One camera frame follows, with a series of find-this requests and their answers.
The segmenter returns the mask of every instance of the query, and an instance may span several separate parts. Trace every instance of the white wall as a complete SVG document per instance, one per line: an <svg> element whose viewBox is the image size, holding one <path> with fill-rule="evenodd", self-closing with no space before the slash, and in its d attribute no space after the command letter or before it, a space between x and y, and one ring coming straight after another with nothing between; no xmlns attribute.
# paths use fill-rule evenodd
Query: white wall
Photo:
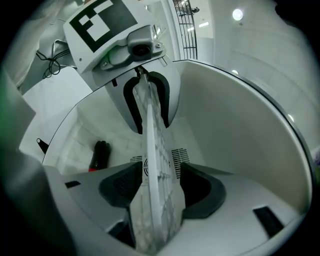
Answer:
<svg viewBox="0 0 320 256"><path fill-rule="evenodd" d="M155 29L157 30L160 27L161 32L158 35L158 40L163 43L166 54L169 56L171 60L175 60L175 50L174 50L174 42L171 38L170 28L167 22L167 17L164 11L164 7L161 1L155 1L151 5L148 6L149 11L154 15L157 20L155 24Z"/></svg>
<svg viewBox="0 0 320 256"><path fill-rule="evenodd" d="M214 38L214 24L212 19L212 12L210 9L210 0L190 0L192 8L198 7L199 12L193 15L195 32L197 39L201 38ZM200 24L209 22L208 26L199 27Z"/></svg>
<svg viewBox="0 0 320 256"><path fill-rule="evenodd" d="M301 213L308 209L311 179L305 154L272 104L218 69L194 62L175 66L181 74L176 116L187 120L205 166L245 175Z"/></svg>
<svg viewBox="0 0 320 256"><path fill-rule="evenodd" d="M213 64L214 40L208 37L196 37L198 61Z"/></svg>
<svg viewBox="0 0 320 256"><path fill-rule="evenodd" d="M319 64L303 33L272 0L211 0L213 61L261 86L294 118L310 149L320 144ZM234 9L243 19L232 18Z"/></svg>

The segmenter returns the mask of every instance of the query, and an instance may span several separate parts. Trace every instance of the black cable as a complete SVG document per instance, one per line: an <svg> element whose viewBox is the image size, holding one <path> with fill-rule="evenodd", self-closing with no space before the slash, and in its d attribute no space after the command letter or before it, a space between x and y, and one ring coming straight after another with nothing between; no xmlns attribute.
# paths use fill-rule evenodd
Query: black cable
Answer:
<svg viewBox="0 0 320 256"><path fill-rule="evenodd" d="M50 78L52 75L58 75L60 73L61 66L60 66L59 62L57 61L57 59L65 56L65 55L68 55L69 53L70 53L70 50L67 49L67 50L63 50L63 51L57 53L55 56L53 56L53 58L48 58L44 54L42 54L40 51L37 50L36 55L38 56L38 58L40 60L49 61L48 68L43 73L42 79ZM58 66L58 70L55 72L53 72L54 63Z"/></svg>

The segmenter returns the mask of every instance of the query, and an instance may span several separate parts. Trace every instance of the wire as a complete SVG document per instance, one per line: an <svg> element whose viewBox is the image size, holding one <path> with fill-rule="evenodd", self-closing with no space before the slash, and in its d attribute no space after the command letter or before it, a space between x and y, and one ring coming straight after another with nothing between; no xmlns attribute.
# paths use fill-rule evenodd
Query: wire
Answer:
<svg viewBox="0 0 320 256"><path fill-rule="evenodd" d="M53 58L48 58L44 54L42 54L40 51L37 50L36 55L38 56L38 58L40 60L49 61L48 68L43 73L42 79L50 78L52 75L58 75L60 73L61 66L60 66L59 62L57 61L57 59L65 56L65 55L68 55L69 53L70 53L70 50L67 49L67 50L63 50L63 51L57 53ZM58 66L57 71L53 71L54 64L56 64Z"/></svg>
<svg viewBox="0 0 320 256"><path fill-rule="evenodd" d="M56 24L56 23L57 23L57 21L63 21L63 22L66 22L66 20L64 20L64 19L62 19L62 18L57 18L57 19L55 20L55 22L54 22L54 23L50 23L50 25L54 25L54 24Z"/></svg>

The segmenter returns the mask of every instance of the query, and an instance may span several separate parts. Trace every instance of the curved white surface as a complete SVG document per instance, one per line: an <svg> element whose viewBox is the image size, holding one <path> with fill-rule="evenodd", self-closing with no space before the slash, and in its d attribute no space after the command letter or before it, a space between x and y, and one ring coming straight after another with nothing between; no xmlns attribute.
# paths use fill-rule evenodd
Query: curved white surface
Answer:
<svg viewBox="0 0 320 256"><path fill-rule="evenodd" d="M259 183L240 175L210 173L206 167L198 169L223 183L225 201L206 219L184 220L180 232L158 253L159 256L234 256L263 244L266 247L255 255L267 255L267 249L272 250L283 242L278 235L282 234L280 237L286 239L294 231L286 226L299 219L299 213ZM253 212L264 206L268 206L285 226L271 240Z"/></svg>
<svg viewBox="0 0 320 256"><path fill-rule="evenodd" d="M305 213L312 198L309 164L275 106L218 68L189 60L174 63L181 75L176 116L186 118L205 165L245 175Z"/></svg>
<svg viewBox="0 0 320 256"><path fill-rule="evenodd" d="M49 144L69 111L92 92L72 67L61 69L58 75L41 80L24 95L24 100L35 111L19 149L42 162L45 154L37 138Z"/></svg>

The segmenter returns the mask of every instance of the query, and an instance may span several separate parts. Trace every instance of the gray surface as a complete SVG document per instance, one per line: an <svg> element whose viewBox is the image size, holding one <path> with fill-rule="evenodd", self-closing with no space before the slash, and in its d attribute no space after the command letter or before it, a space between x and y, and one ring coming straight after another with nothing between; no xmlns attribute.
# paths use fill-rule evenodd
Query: gray surface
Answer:
<svg viewBox="0 0 320 256"><path fill-rule="evenodd" d="M174 64L182 84L177 116L187 119L205 165L245 175L308 211L314 164L289 117L236 75L191 60Z"/></svg>
<svg viewBox="0 0 320 256"><path fill-rule="evenodd" d="M45 173L56 207L73 239L77 255L141 255L106 234L101 227L88 218L68 192L62 176L56 168L45 166Z"/></svg>
<svg viewBox="0 0 320 256"><path fill-rule="evenodd" d="M169 90L168 124L170 125L176 115L178 104L179 104L179 96L180 96L181 79L177 71L177 68L172 63L172 61L168 58L168 56L164 56L155 61L145 63L142 65L142 67L148 73L154 71L163 75L169 84L170 90Z"/></svg>
<svg viewBox="0 0 320 256"><path fill-rule="evenodd" d="M106 84L105 88L112 99L114 105L120 112L121 116L127 123L127 125L131 128L132 131L138 133L138 128L136 126L135 120L131 115L129 106L124 96L124 88L126 83L131 79L137 77L137 73L134 69L118 76L115 80L117 86L114 86L113 83L110 81Z"/></svg>
<svg viewBox="0 0 320 256"><path fill-rule="evenodd" d="M0 147L17 149L36 113L3 69L0 84Z"/></svg>
<svg viewBox="0 0 320 256"><path fill-rule="evenodd" d="M208 175L205 172L199 171L194 166L190 166L188 163L181 163L181 177L180 185L184 191L184 196L187 199L188 196L195 193L193 185L196 189L205 191L205 187L209 187L208 194L201 198L198 202L188 205L182 213L183 219L204 219L214 214L226 199L226 188L223 183L214 178L212 175Z"/></svg>
<svg viewBox="0 0 320 256"><path fill-rule="evenodd" d="M257 182L242 175L212 176L225 186L224 203L208 218L185 219L180 232L159 252L159 256L234 256L256 248L259 253L255 255L267 255L295 231L297 225L292 228L291 223L301 221L297 211ZM268 206L285 226L271 240L252 211L261 206Z"/></svg>
<svg viewBox="0 0 320 256"><path fill-rule="evenodd" d="M147 46L150 52L143 56L137 56L133 53L136 46ZM133 62L145 62L156 57L163 56L165 47L159 41L153 39L151 26L145 26L131 32L127 37L126 46L115 46L100 61L102 70L110 71L114 69L125 68Z"/></svg>
<svg viewBox="0 0 320 256"><path fill-rule="evenodd" d="M68 43L67 42L65 42L65 41L62 41L62 40L60 40L60 39L56 39L56 40L54 40L54 42L53 42L53 44L52 44L52 47L51 47L51 58L53 59L54 58L54 56L55 55L57 55L57 52L56 52L56 44L59 44L59 45L63 45L65 48L69 48L68 47ZM53 62L53 65L55 65L56 67L59 67L59 65L60 65L60 68L62 68L62 67L72 67L72 68L77 68L75 65L65 65L65 64L61 64L61 63L59 63L59 65L57 64L57 62L56 61L54 61Z"/></svg>
<svg viewBox="0 0 320 256"><path fill-rule="evenodd" d="M124 74L125 72L128 72L130 70L134 70L134 68L141 66L142 64L152 62L154 60L157 60L161 57L163 57L166 54L166 50L162 51L161 55L157 55L155 57L152 57L150 60L142 60L142 61L134 61L128 66L125 66L123 68L117 68L113 70L102 70L102 64L104 60L101 60L101 65L97 65L92 69L92 77L94 80L95 85L97 88L100 88L102 86L106 86L108 82L110 82L112 79L115 79L119 77L120 75Z"/></svg>
<svg viewBox="0 0 320 256"><path fill-rule="evenodd" d="M108 232L116 223L126 218L125 208L111 206L100 194L100 182L116 174L134 163L128 163L107 169L63 176L64 182L78 181L77 185L68 189L77 205L87 214L90 220Z"/></svg>
<svg viewBox="0 0 320 256"><path fill-rule="evenodd" d="M188 165L198 169L201 172L204 172L205 174L211 175L211 176L213 176L213 175L232 175L231 172L218 170L218 169L210 168L210 167L199 165L199 164L188 163Z"/></svg>
<svg viewBox="0 0 320 256"><path fill-rule="evenodd" d="M10 201L3 209L5 215L10 214L5 220L7 227L4 227L4 231L12 229L7 230L8 242L24 240L30 232L30 237L37 239L42 246L74 255L73 239L52 198L44 167L33 157L16 150L0 149L0 156L1 190ZM14 240L10 238L11 232L16 233Z"/></svg>
<svg viewBox="0 0 320 256"><path fill-rule="evenodd" d="M120 32L119 34L115 35L112 39L106 42L102 47L98 50L93 52L88 45L82 40L82 38L76 33L73 27L70 25L70 21L76 17L83 9L89 8L92 2L89 2L85 6L83 6L79 11L73 14L73 16L63 25L65 36L67 42L69 44L72 57L78 67L78 70L82 72L90 71L97 65L99 65L102 58L106 55L108 51L110 51L115 46L124 46L127 43L127 36L140 28L145 26L149 26L150 24L155 23L155 19L150 12L148 12L142 4L137 3L137 1L131 0L122 0L126 8L129 12L133 15L134 19L136 20L137 24L127 28L126 30Z"/></svg>

